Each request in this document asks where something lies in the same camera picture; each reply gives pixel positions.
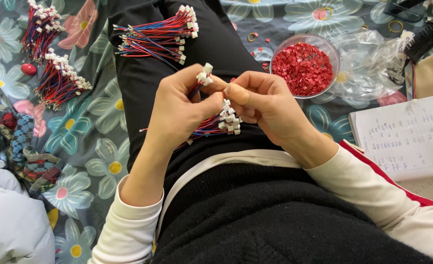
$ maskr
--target rubber band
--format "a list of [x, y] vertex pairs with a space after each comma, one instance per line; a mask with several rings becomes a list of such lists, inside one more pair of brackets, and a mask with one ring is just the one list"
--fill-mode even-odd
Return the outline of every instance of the rubber band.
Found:
[[[401, 25], [401, 29], [400, 30], [393, 30], [392, 28], [391, 28], [391, 23], [398, 23], [398, 24], [400, 24]], [[402, 24], [402, 22], [401, 21], [399, 21], [399, 20], [391, 20], [389, 23], [388, 23], [388, 28], [389, 28], [389, 31], [391, 31], [391, 32], [393, 32], [393, 33], [398, 33], [398, 32], [401, 32], [402, 31], [402, 29], [404, 29], [404, 25]]]
[[[327, 18], [322, 18], [321, 13], [325, 10], [329, 10], [329, 16]], [[319, 15], [318, 15], [319, 19], [321, 19], [321, 20], [328, 20], [329, 18], [331, 18], [331, 16], [332, 16], [332, 9], [331, 8], [321, 8], [321, 11], [319, 11]]]
[[249, 41], [249, 42], [253, 42], [256, 38], [257, 38], [257, 36], [255, 35], [255, 32], [249, 33], [249, 35], [248, 35], [248, 41]]

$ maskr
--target black comb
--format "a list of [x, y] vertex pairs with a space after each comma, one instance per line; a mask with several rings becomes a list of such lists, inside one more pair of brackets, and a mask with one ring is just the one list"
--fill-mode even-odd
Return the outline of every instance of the black comb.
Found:
[[433, 48], [433, 17], [427, 17], [426, 27], [415, 34], [414, 39], [404, 49], [404, 54], [416, 64], [420, 58]]

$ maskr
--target person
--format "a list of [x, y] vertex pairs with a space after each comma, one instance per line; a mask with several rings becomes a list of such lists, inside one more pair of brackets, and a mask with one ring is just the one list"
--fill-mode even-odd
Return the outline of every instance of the person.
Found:
[[[130, 174], [88, 263], [433, 263], [433, 202], [318, 132], [284, 80], [246, 51], [219, 1], [110, 1], [110, 42], [121, 42], [112, 24], [162, 21], [180, 5], [194, 8], [200, 27], [186, 39], [185, 68], [115, 57]], [[204, 63], [214, 66], [210, 95], [188, 100]], [[241, 134], [173, 153], [224, 96]]]

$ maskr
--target black sweater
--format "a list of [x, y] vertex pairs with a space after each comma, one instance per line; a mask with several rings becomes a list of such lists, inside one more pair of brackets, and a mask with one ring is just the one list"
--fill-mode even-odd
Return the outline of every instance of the black sweater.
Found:
[[153, 263], [433, 263], [303, 170], [219, 165], [165, 214]]

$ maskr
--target right hand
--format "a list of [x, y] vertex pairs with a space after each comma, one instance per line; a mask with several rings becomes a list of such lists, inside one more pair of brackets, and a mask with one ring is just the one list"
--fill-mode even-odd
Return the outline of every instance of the right hand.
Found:
[[246, 71], [224, 92], [244, 122], [257, 123], [272, 143], [285, 150], [290, 142], [319, 133], [277, 75]]

